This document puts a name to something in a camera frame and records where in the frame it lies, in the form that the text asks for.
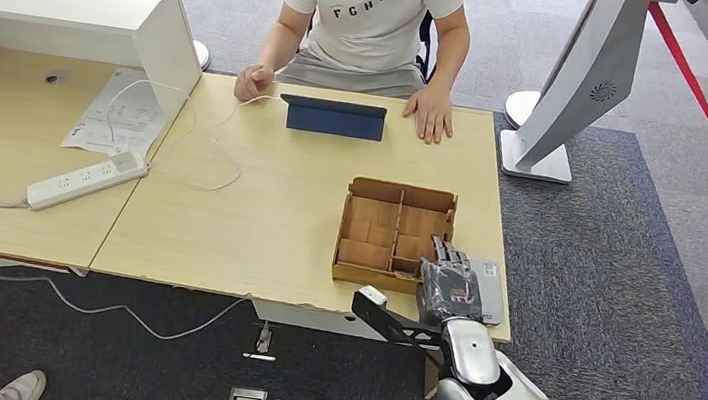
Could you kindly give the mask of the person's left hand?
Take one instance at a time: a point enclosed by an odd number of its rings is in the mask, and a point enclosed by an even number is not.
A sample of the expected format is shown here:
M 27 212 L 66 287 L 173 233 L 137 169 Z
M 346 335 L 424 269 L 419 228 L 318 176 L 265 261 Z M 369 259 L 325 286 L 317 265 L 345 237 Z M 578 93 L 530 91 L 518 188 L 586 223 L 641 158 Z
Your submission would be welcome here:
M 425 144 L 440 144 L 453 137 L 452 113 L 449 92 L 433 86 L 413 94 L 403 110 L 405 117 L 413 118 L 415 133 Z

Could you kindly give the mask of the person's right hand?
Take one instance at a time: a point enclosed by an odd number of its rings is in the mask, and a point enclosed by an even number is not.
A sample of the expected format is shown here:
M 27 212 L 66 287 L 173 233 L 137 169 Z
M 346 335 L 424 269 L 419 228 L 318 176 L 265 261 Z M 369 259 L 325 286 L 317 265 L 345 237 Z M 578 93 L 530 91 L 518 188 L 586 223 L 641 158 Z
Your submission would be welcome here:
M 272 84 L 275 72 L 264 64 L 252 64 L 241 70 L 235 79 L 233 95 L 246 102 L 261 96 Z

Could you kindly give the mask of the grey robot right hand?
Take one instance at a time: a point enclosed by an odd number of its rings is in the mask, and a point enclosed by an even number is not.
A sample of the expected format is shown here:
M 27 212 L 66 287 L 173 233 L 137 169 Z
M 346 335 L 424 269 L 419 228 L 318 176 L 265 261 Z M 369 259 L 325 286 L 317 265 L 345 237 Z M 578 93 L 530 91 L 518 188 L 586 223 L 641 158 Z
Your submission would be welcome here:
M 416 302 L 420 323 L 439 326 L 452 317 L 482 322 L 482 297 L 475 271 L 465 253 L 439 235 L 430 236 L 434 257 L 419 261 Z

